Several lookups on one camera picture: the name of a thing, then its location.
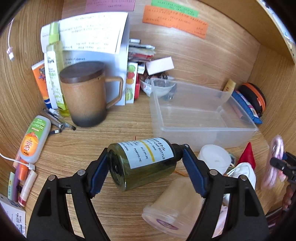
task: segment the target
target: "green sticky note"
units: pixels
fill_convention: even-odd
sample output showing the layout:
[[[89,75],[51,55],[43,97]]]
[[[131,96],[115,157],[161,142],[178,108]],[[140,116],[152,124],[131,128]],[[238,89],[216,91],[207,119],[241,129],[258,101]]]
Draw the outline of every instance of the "green sticky note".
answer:
[[[182,12],[184,14],[187,14],[187,15],[190,15],[193,17],[197,17],[197,15],[198,15],[198,11],[195,11],[189,7],[185,7],[185,6],[170,2],[170,1],[152,0],[151,5],[155,6],[155,7],[163,7],[163,8],[167,8],[170,10]]]

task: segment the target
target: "black pump cap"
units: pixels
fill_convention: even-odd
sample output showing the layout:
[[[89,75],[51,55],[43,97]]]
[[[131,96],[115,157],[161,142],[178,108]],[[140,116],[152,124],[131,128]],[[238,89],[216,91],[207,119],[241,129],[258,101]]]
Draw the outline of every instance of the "black pump cap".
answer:
[[[174,148],[175,150],[175,153],[176,153],[176,161],[179,161],[182,159],[183,157],[183,150],[182,148],[178,145],[178,144],[172,144],[172,147]]]

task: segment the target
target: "orange sticky note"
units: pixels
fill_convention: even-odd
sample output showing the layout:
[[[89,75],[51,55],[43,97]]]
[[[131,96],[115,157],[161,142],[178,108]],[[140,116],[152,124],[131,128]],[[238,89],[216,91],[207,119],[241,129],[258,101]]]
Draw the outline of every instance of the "orange sticky note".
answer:
[[[178,11],[148,5],[144,9],[143,23],[174,27],[203,39],[208,27],[208,23],[198,18]]]

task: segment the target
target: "blue gripper pad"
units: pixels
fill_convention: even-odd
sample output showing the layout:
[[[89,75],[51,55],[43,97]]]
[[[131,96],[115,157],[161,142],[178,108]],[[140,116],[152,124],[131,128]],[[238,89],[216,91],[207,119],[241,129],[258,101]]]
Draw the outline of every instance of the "blue gripper pad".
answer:
[[[198,169],[195,160],[189,154],[187,149],[183,149],[183,164],[189,174],[190,180],[193,184],[193,187],[197,193],[199,193],[203,198],[205,198],[207,191],[207,178],[204,177],[200,170]]]
[[[108,171],[109,171],[109,166],[107,162],[107,155],[105,155],[91,180],[90,194],[92,196],[95,196],[97,193],[101,191],[104,181],[106,179],[106,176],[108,174]]]

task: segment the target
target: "wood grain surface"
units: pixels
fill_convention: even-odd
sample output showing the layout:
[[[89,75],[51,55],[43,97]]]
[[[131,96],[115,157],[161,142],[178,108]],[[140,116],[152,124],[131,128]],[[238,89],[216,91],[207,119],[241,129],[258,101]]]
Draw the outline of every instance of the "wood grain surface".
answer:
[[[140,98],[134,104],[112,107],[106,120],[96,127],[77,128],[76,131],[66,130],[61,134],[50,136],[36,163],[39,175],[26,205],[26,223],[29,222],[37,197],[49,175],[72,176],[96,160],[103,149],[111,143],[151,137],[153,133],[149,99],[144,93],[140,94]],[[281,192],[283,184],[278,182],[273,190],[260,190],[268,145],[260,132],[256,133],[251,142],[257,165],[256,193],[264,211],[267,212]],[[238,160],[244,148],[245,146],[230,148],[228,151]],[[111,240],[182,240],[155,230],[141,217],[145,205],[155,202],[173,179],[187,175],[181,161],[177,164],[176,172],[124,193],[116,188],[108,174],[101,193],[92,199],[92,203]],[[82,235],[71,197],[68,197],[68,205],[74,230],[76,234]]]
[[[155,45],[157,57],[172,56],[175,70],[171,74],[175,77],[218,89],[229,77],[238,83],[246,82],[260,44],[238,24],[209,6],[198,1],[176,2],[197,9],[200,12],[199,17],[210,24],[206,40],[179,30],[143,24],[142,11],[144,5],[150,4],[148,0],[137,1],[135,12],[131,13],[131,37],[141,38],[143,43]],[[74,13],[78,9],[75,6],[81,8],[81,2],[66,0],[64,9],[71,7],[69,12]],[[0,66],[0,151],[9,157],[14,157],[29,124],[43,107],[31,66],[43,59],[40,28],[60,19],[62,7],[63,1],[59,0],[28,1],[17,15],[12,28],[11,45],[16,56],[14,62],[10,62],[6,55],[7,31],[0,38],[3,63]],[[28,198],[26,224],[29,223],[37,197],[49,175],[71,176],[96,160],[103,148],[110,143],[152,136],[148,97],[143,93],[133,105],[111,108],[107,119],[97,127],[66,130],[50,136],[36,163],[39,176]],[[276,188],[271,191],[258,189],[268,146],[260,132],[253,137],[252,145],[257,163],[256,192],[267,212],[280,193],[282,184],[277,183]],[[240,147],[229,151],[238,158],[243,149],[244,147]],[[0,179],[0,184],[5,184],[10,170],[10,163],[5,163],[1,160],[0,167],[4,169],[0,175],[4,179]],[[182,162],[178,163],[176,171],[186,175]],[[108,175],[102,192],[92,203],[111,240],[181,240],[153,229],[141,218],[144,206],[153,203],[171,181],[179,176],[181,175],[173,173],[154,183],[121,193]],[[82,235],[71,198],[68,201],[74,230]]]
[[[293,50],[274,17],[260,0],[201,0],[233,19],[264,46],[295,63]]]
[[[44,106],[31,66],[44,59],[40,46],[41,27],[60,19],[62,6],[59,0],[30,0],[24,5],[11,29],[13,62],[6,54],[9,26],[0,37],[0,152],[7,157],[15,157],[29,124]],[[0,158],[0,166],[0,179],[7,183],[12,162]],[[3,194],[7,195],[7,184],[0,184]]]
[[[156,47],[155,58],[172,56],[172,76],[192,83],[222,89],[228,78],[246,82],[260,44],[245,29],[224,14],[195,0],[173,0],[199,12],[198,18],[209,23],[205,40],[175,28],[142,23],[145,5],[137,0],[129,13],[130,38]],[[65,0],[62,18],[84,14],[86,0]]]
[[[260,130],[270,143],[281,135],[284,150],[296,153],[296,71],[295,65],[275,51],[262,46],[252,70],[249,82],[257,85],[266,98]],[[286,185],[273,209],[281,206]]]

